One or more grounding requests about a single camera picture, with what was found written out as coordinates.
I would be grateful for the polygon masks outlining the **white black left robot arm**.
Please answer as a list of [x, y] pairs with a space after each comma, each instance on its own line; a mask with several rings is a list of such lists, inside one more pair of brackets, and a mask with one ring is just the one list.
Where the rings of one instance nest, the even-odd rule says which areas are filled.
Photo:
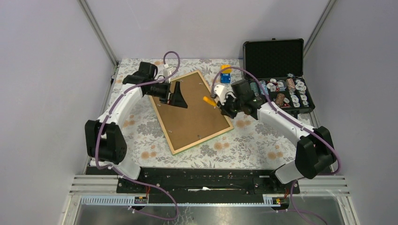
[[133, 106], [144, 96], [157, 97], [162, 104], [187, 108], [180, 82], [171, 90], [170, 78], [177, 72], [164, 64], [162, 74], [158, 67], [149, 62], [140, 62], [139, 68], [122, 81], [122, 88], [116, 100], [96, 120], [88, 120], [84, 126], [88, 156], [95, 159], [99, 169], [111, 168], [128, 180], [128, 187], [135, 193], [145, 188], [145, 179], [140, 177], [140, 166], [126, 159], [127, 143], [122, 126]]

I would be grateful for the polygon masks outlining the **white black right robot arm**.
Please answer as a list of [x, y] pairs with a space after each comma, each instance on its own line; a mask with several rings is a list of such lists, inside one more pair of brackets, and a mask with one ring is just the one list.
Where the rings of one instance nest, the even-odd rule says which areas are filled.
[[235, 118], [240, 112], [266, 123], [286, 137], [295, 147], [292, 162], [273, 171], [269, 187], [275, 193], [283, 192], [288, 183], [300, 178], [312, 179], [336, 162], [332, 140], [325, 127], [314, 128], [300, 122], [264, 95], [256, 95], [248, 81], [232, 84], [232, 91], [218, 84], [212, 87], [211, 97], [217, 100], [221, 114]]

